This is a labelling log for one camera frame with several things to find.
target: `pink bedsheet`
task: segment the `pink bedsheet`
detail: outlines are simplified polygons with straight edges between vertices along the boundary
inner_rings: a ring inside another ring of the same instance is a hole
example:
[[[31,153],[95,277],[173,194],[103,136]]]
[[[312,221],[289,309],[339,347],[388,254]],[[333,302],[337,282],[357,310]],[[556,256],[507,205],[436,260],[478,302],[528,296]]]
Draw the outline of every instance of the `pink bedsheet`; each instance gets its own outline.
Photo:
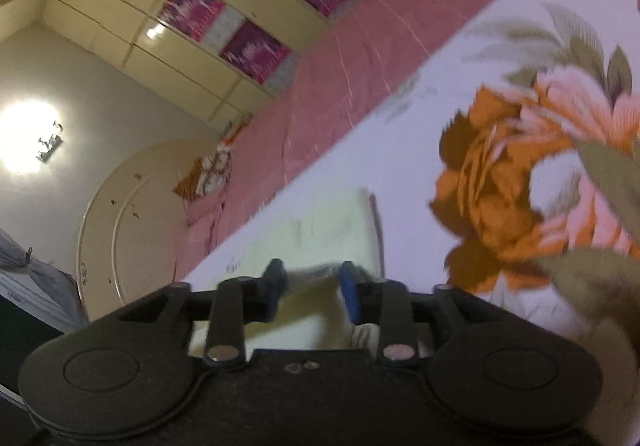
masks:
[[[240,134],[226,184],[188,207],[176,280],[344,137],[492,0],[359,0]]]

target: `curtain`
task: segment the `curtain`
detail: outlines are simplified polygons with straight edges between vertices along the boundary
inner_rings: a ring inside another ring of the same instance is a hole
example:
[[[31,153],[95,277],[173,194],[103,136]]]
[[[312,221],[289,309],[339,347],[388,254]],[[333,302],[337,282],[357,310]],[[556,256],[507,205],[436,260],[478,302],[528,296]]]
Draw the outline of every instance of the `curtain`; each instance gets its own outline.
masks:
[[[75,328],[86,325],[86,315],[80,303],[78,285],[68,274],[31,256],[32,248],[24,250],[7,233],[0,231],[0,269],[12,276],[25,275],[53,300]]]

